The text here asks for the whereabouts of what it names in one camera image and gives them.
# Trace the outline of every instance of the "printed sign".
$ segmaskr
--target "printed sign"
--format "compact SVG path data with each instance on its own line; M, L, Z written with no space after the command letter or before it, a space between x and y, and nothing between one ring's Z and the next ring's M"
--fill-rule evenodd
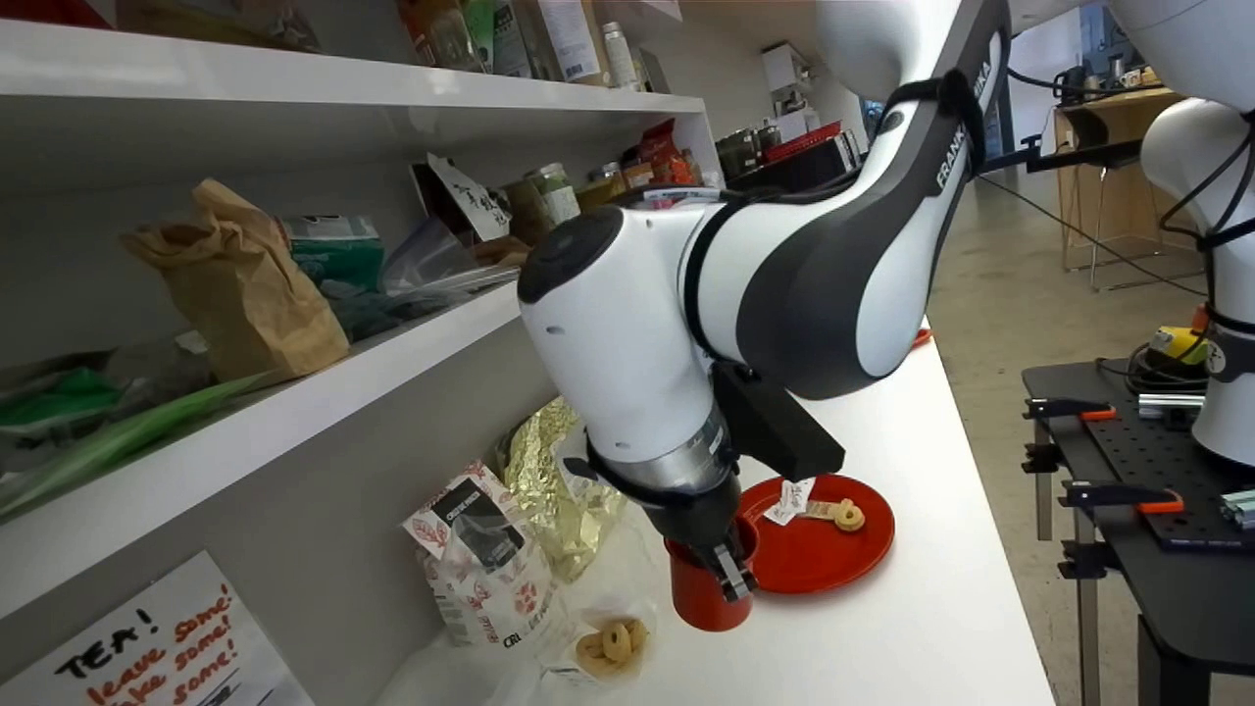
M314 706L209 552L0 686L3 706Z

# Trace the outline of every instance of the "white table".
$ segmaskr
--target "white table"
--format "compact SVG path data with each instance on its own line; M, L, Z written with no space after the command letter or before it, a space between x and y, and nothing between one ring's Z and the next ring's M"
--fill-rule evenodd
M514 675L499 701L1051 706L936 348L918 348L892 382L807 412L849 446L849 476L871 483L900 520L879 573L821 601L756 601L736 631L706 637L675 615L659 539L632 512L570 606L656 606L659 637L634 679L588 686L543 675L545 659L507 673L433 648L381 701L435 700L433 675L464 684L464 700L465 679L492 690L492 679ZM744 487L761 480L769 470L744 462Z

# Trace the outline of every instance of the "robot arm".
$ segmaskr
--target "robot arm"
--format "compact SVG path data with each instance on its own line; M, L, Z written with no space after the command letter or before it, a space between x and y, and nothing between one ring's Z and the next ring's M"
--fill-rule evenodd
M799 462L775 469L788 480L839 469L788 391L851 391L909 352L1008 46L1005 0L821 8L828 65L859 96L892 97L849 193L583 216L516 278L522 322L588 425L594 469L724 598L752 588L732 531L736 452ZM752 428L813 441L744 441Z

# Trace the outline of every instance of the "brown paper bag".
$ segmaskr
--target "brown paper bag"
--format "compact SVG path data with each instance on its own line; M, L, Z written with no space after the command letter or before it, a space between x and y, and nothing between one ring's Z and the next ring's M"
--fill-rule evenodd
M213 369L230 376L311 376L350 352L318 286L292 259L279 224L220 182L191 189L196 224L124 237L161 270L179 313L209 340Z

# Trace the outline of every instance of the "red plate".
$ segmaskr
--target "red plate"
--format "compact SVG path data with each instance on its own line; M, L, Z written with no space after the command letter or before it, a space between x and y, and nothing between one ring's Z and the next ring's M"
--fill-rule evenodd
M892 504L849 476L821 476L813 497L851 497L868 520L859 534L842 534L821 520L792 520L788 526L775 526L765 520L775 497L781 480L756 483L741 495L741 520L756 531L752 581L761 593L813 598L842 588L868 576L896 547Z

